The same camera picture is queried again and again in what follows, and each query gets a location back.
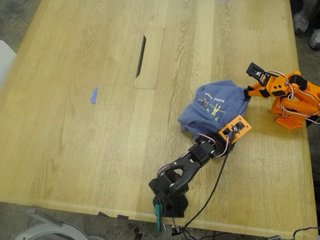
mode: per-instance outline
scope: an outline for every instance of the table slot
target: table slot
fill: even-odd
[[[165,30],[146,27],[134,81],[136,89],[156,89]]]

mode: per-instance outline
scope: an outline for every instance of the wood grain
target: wood grain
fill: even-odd
[[[146,27],[144,31],[145,42],[141,47],[138,65],[139,74],[135,78],[134,87],[137,89],[156,89],[162,43],[165,30],[163,28]]]
[[[165,29],[156,89],[134,88],[147,27]],[[254,84],[251,62],[298,69],[288,1],[42,0],[0,92],[0,201],[155,222],[148,183],[191,144],[177,117],[203,84]],[[276,125],[271,102],[251,99],[252,130],[191,227],[290,239],[316,226],[306,129]],[[221,163],[189,184],[178,225],[205,203]]]

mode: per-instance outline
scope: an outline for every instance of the sneaker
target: sneaker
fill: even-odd
[[[303,34],[308,26],[309,21],[305,15],[305,8],[292,16],[293,29],[295,34]]]
[[[320,50],[320,29],[314,28],[309,38],[309,45],[315,50]]]

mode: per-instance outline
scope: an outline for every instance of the concrete floor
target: concrete floor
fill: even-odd
[[[1,0],[0,1],[0,40],[5,41],[15,52],[28,29],[31,19],[38,7],[40,0]],[[309,11],[314,0],[307,1]],[[320,51],[313,51],[308,45],[309,32],[296,36],[299,67],[302,75],[310,82],[320,85]],[[308,128],[308,139],[312,168],[320,172],[320,127],[311,125]],[[0,240],[13,239],[21,231],[34,225],[37,221],[25,214],[26,206],[0,202]],[[106,240],[131,240],[134,238],[133,230],[139,228],[143,239],[174,239],[168,233],[156,233],[154,223],[133,221],[127,219],[110,218],[79,214],[73,212],[43,209],[45,213],[56,219],[75,224],[82,228],[88,235],[96,235]],[[196,238],[213,235],[212,231],[190,229],[190,233]],[[240,234],[226,234],[216,238],[217,240],[261,240],[261,237]]]

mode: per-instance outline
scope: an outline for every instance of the white wire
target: white wire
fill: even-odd
[[[305,117],[308,117],[308,118],[309,118],[309,117],[312,117],[312,116],[315,116],[315,115],[317,115],[318,113],[320,113],[320,110],[317,111],[316,113],[312,114],[312,115],[307,115],[307,114],[303,114],[303,113],[299,113],[299,112],[295,112],[295,111],[290,111],[290,110],[285,109],[285,107],[284,107],[282,104],[281,104],[281,108],[283,109],[283,115],[282,115],[283,118],[285,118],[285,117],[284,117],[285,112],[289,112],[289,113],[292,113],[292,114],[297,114],[297,115],[305,116]],[[311,120],[311,119],[305,118],[305,120],[308,120],[308,121],[313,122],[313,123],[315,123],[315,124],[320,124],[320,122],[316,122],[316,121],[313,121],[313,120]]]
[[[305,92],[305,91],[301,91],[299,88],[298,88],[298,90],[299,90],[301,93],[303,93],[303,94],[307,94],[307,95],[309,95],[309,96],[313,97],[316,101],[318,101],[318,104],[319,104],[319,106],[320,106],[320,102],[319,102],[319,100],[318,100],[318,99],[316,99],[316,97],[315,97],[315,96],[313,96],[313,95],[311,95],[310,93],[307,93],[307,92]]]
[[[264,78],[266,77],[267,73],[276,73],[276,74],[279,74],[279,75],[281,75],[282,77],[284,77],[285,80],[286,80],[286,83],[285,83],[284,85],[289,85],[289,87],[291,88],[291,94],[288,96],[288,99],[289,99],[289,100],[294,99],[294,96],[295,96],[294,88],[293,88],[292,85],[289,83],[289,79],[287,78],[286,75],[284,75],[283,73],[281,73],[281,72],[279,72],[279,71],[274,71],[274,70],[267,71],[267,72],[263,75],[261,82],[264,83],[263,80],[264,80]]]
[[[194,140],[194,137],[195,137],[196,135],[203,136],[203,137],[209,139],[210,141],[214,142],[215,145],[217,145],[215,140],[213,140],[211,137],[208,137],[207,135],[204,135],[204,134],[201,134],[201,133],[197,133],[197,134],[195,134],[195,135],[193,136],[193,138],[192,138],[192,143],[194,143],[193,140]]]
[[[226,136],[226,145],[225,145],[225,150],[223,151],[223,153],[221,153],[220,155],[216,156],[216,158],[221,157],[223,154],[225,154],[225,152],[226,152],[226,151],[227,151],[227,149],[228,149],[229,136],[228,136],[228,135],[225,135],[225,136]]]
[[[187,155],[188,153],[190,153],[190,151],[186,151],[180,158],[183,158],[185,155]]]

